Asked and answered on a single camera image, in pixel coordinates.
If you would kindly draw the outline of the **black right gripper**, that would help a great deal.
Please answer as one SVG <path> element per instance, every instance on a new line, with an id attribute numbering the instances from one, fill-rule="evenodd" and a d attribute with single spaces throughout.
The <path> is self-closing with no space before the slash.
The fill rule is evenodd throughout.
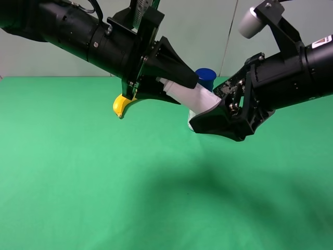
<path id="1" fill-rule="evenodd" d="M 241 142 L 275 110 L 308 101 L 312 77 L 306 53 L 300 46 L 294 55 L 280 52 L 262 60 L 259 55 L 247 59 L 213 89 L 212 99 L 218 104 L 190 119 L 193 131 Z"/>

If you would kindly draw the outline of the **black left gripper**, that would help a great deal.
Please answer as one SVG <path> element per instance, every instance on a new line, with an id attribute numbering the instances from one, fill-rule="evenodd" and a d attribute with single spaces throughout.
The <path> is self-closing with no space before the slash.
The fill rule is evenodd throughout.
<path id="1" fill-rule="evenodd" d="M 164 18 L 160 11 L 148 7 L 138 31 L 132 29 L 135 8 L 127 7 L 107 18 L 95 31 L 88 50 L 88 62 L 122 79 L 122 95 L 134 97 L 136 82 L 143 58 L 154 43 Z M 198 76 L 175 52 L 169 40 L 162 36 L 144 62 L 138 81 L 136 99 L 156 99 L 179 105 L 163 90 L 164 84 L 156 77 L 168 79 L 194 89 Z"/>

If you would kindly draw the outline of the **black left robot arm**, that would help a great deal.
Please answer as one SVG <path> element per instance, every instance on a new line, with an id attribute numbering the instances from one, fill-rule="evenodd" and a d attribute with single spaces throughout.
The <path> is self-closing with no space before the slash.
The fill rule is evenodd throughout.
<path id="1" fill-rule="evenodd" d="M 75 1 L 1 1 L 1 29 L 62 48 L 122 80 L 126 98 L 173 103 L 160 79 L 193 89 L 198 81 L 169 40 L 156 34 L 164 18 L 158 1 L 131 1 L 103 18 L 97 1 L 86 9 Z"/>

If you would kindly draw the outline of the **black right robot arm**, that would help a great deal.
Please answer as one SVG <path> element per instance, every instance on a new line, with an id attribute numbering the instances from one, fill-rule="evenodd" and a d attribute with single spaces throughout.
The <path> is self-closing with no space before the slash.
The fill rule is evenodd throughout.
<path id="1" fill-rule="evenodd" d="M 213 93 L 221 101 L 190 120 L 194 132 L 243 141 L 275 110 L 332 94 L 332 38 L 288 59 L 258 53 Z"/>

